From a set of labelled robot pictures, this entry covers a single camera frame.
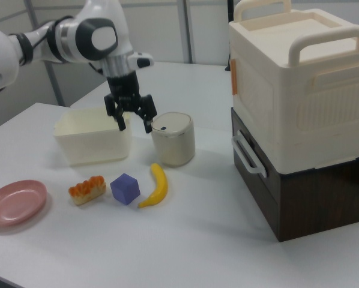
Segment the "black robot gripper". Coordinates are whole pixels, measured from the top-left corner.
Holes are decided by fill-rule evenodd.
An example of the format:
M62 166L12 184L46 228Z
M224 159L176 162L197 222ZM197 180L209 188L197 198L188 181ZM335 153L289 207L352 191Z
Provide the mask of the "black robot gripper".
M121 77L108 77L110 94L104 97L106 113L117 122L119 130L124 131L126 124L124 111L135 112L143 120L146 134L152 132L152 122L157 115L151 95L140 97L136 72Z

